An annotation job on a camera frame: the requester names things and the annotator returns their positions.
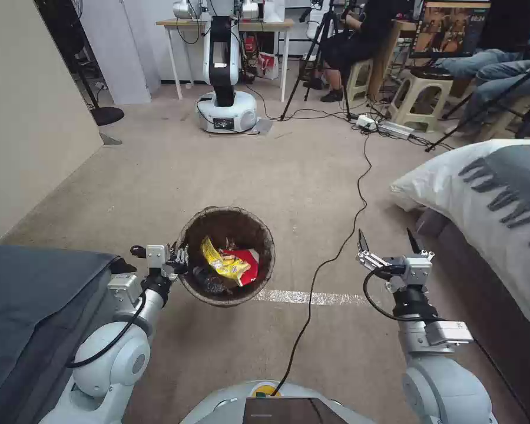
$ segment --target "wicker basket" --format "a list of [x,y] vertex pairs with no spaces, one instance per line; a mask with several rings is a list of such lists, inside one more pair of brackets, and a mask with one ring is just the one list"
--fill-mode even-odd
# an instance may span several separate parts
[[[240,249],[255,249],[259,254],[257,278],[232,293],[212,294],[205,291],[192,271],[207,262],[200,251],[205,236],[210,236],[214,247],[226,247],[226,238],[234,240]],[[230,307],[250,300],[271,278],[275,265],[273,236],[263,222],[252,213],[238,207],[207,207],[198,212],[183,228],[177,246],[188,244],[188,273],[180,276],[184,287],[197,299],[214,306]]]

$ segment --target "white tape line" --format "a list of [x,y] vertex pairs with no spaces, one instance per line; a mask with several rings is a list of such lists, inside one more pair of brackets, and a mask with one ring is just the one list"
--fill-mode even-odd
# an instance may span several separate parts
[[[308,303],[310,293],[306,291],[269,290],[263,289],[253,298],[265,302]],[[367,299],[361,294],[312,293],[312,304],[344,305],[366,304]]]

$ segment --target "white table leg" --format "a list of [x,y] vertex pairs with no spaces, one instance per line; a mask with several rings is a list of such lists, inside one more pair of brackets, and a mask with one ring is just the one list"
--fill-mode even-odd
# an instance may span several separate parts
[[184,42],[185,40],[185,37],[184,37],[184,31],[181,31],[181,35],[183,36],[182,37],[182,40],[183,40],[183,47],[184,47],[184,54],[186,55],[187,57],[187,65],[188,65],[188,77],[190,79],[190,84],[191,84],[191,87],[194,86],[194,80],[193,80],[193,68],[190,64],[190,56],[188,54],[188,45]]
[[173,75],[175,77],[175,86],[177,87],[177,95],[178,95],[178,99],[182,100],[183,92],[181,91],[181,81],[180,79],[178,79],[177,67],[175,66],[175,56],[173,55],[173,39],[171,37],[171,28],[166,26],[165,29],[167,30],[167,35],[169,36],[169,53],[171,55],[171,66],[173,68]]
[[284,32],[284,51],[283,51],[283,76],[281,79],[281,103],[284,103],[284,89],[287,85],[287,65],[289,64],[289,32]]

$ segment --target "wooden table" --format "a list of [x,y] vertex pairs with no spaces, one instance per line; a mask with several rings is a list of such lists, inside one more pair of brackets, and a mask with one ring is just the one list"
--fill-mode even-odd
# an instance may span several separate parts
[[401,35],[408,38],[414,38],[414,34],[403,34],[405,32],[415,32],[416,23],[408,21],[394,21],[393,29],[385,42],[381,45],[379,52],[373,58],[373,71],[371,79],[369,80],[369,88],[367,89],[367,96],[371,100],[378,100],[377,95],[385,80],[387,69],[393,58],[393,51],[395,50],[398,39]]
[[[175,57],[173,55],[173,38],[171,31],[180,32],[182,35],[182,42],[185,56],[188,62],[189,79],[191,84],[194,84],[193,70],[190,65],[190,57],[188,56],[188,46],[184,42],[185,31],[198,31],[200,29],[200,23],[196,21],[182,21],[175,19],[167,19],[165,21],[157,21],[156,25],[165,27],[167,35],[169,37],[169,54],[171,55],[171,66],[173,68],[173,74],[175,76],[175,85],[177,87],[177,95],[179,99],[183,99],[183,92],[181,90],[180,78],[177,75],[177,67],[175,66]],[[281,74],[281,102],[284,102],[284,92],[286,87],[287,79],[287,64],[289,62],[289,33],[290,29],[294,26],[292,19],[285,19],[284,22],[261,22],[261,21],[241,21],[239,24],[240,32],[284,32],[284,51],[283,51],[283,63],[282,63],[282,74]]]

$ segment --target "floor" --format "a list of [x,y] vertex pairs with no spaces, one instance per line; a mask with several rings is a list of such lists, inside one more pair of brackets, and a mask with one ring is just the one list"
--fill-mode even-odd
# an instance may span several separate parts
[[[296,67],[297,62],[290,63],[288,89]],[[284,105],[276,83],[259,80],[253,87],[267,101],[269,116],[279,116]],[[151,104],[124,106],[123,120],[102,127],[122,144],[100,149],[4,242],[107,251],[145,271],[144,262],[129,254],[132,245],[172,243],[204,207],[236,205],[259,216],[273,234],[277,254],[268,289],[308,291],[314,269],[337,252],[361,206],[356,180],[367,169],[366,137],[335,117],[275,122],[267,135],[207,134],[197,128],[194,114],[194,99],[206,90],[199,85],[183,90],[185,99],[179,101],[174,86],[163,86]],[[306,103],[303,94],[299,88],[290,111],[339,110],[337,104],[319,103],[318,92],[311,92]],[[101,103],[108,102],[106,96],[101,93]],[[257,100],[263,116],[263,104]],[[388,185],[443,149],[430,154],[379,135],[371,135],[367,143],[373,168],[360,186],[369,206],[358,226],[371,250],[380,255],[408,253],[406,227],[415,218],[393,205]],[[316,291],[362,299],[366,270],[354,260],[355,240],[319,273]],[[442,316],[463,319],[462,303],[450,292],[451,281],[439,257],[434,263],[432,304]],[[383,284],[373,282],[372,292],[383,307],[392,309]],[[177,283],[124,423],[175,423],[213,390],[244,380],[281,378],[306,312],[305,304],[258,300],[218,309],[196,300]],[[314,306],[289,380],[376,422],[416,423],[401,390],[405,360],[397,329],[364,299]],[[489,390],[499,423],[521,421],[502,382],[475,346],[458,349],[455,358]]]

